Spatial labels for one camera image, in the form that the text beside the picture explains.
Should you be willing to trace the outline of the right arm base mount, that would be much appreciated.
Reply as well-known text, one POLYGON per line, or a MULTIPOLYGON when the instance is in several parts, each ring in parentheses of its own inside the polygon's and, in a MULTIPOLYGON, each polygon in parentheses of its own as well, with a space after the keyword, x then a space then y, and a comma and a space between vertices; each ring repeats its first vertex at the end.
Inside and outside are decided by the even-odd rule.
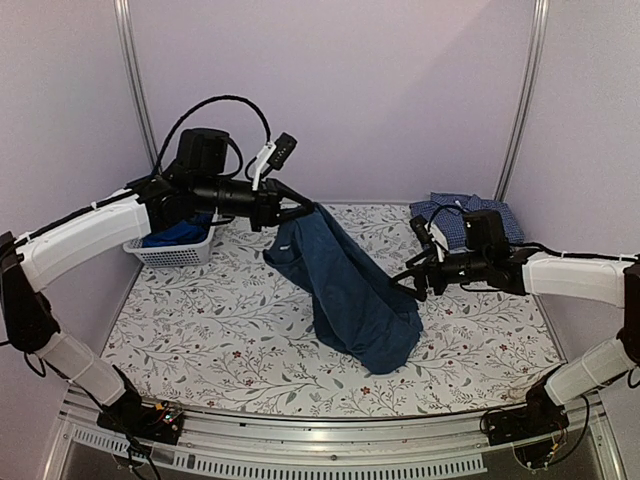
POLYGON ((480 431, 491 446, 502 445, 559 432, 569 426, 561 406, 546 401, 528 401, 518 408, 492 408, 484 412, 480 431))

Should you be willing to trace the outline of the dark teal t-shirt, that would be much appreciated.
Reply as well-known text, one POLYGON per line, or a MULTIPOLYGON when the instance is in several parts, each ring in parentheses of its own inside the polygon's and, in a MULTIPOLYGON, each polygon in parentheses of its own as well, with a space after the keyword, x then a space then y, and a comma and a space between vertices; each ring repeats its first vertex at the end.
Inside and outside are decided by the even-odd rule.
POLYGON ((321 343, 375 375, 406 364, 423 331, 416 300, 391 286, 389 275, 322 205, 280 225, 263 258, 311 296, 321 343))

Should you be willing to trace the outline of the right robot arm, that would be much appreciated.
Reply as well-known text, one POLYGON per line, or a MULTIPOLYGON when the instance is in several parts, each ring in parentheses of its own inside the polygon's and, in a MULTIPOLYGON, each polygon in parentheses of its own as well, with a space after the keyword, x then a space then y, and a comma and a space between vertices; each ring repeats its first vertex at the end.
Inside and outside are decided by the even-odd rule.
POLYGON ((590 301, 623 314, 623 325, 613 338, 546 374, 527 391, 524 407, 507 418, 508 425, 527 436, 564 428, 567 403, 639 366, 639 258, 513 243, 495 210, 464 212, 461 218, 466 249, 460 253, 446 250, 429 220, 411 220, 424 250, 392 278, 394 288, 423 301, 428 293, 440 295, 452 284, 483 282, 506 294, 590 301))

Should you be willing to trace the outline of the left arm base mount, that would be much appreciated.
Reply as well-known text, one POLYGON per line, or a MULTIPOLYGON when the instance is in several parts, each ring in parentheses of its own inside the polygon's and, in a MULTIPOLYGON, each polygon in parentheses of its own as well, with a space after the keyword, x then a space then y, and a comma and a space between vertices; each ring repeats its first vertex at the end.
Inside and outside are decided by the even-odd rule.
POLYGON ((172 402, 145 405, 138 401, 118 401, 105 407, 97 425, 117 433, 168 445, 176 445, 184 424, 184 409, 172 402))

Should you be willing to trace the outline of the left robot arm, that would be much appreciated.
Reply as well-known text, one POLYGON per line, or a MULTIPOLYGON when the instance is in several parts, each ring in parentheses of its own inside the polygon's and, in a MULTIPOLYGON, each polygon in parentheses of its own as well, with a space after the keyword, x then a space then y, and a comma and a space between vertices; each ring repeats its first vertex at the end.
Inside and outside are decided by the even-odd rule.
POLYGON ((84 389, 128 434, 141 433, 149 423, 139 393, 122 372, 61 328, 43 291, 103 252, 197 214, 243 217, 259 231, 312 213, 310 200, 268 176, 294 151, 291 135, 266 142, 250 181, 224 173, 224 150, 231 143, 222 131, 187 129, 163 172, 20 238, 1 236, 1 311, 9 345, 84 389))

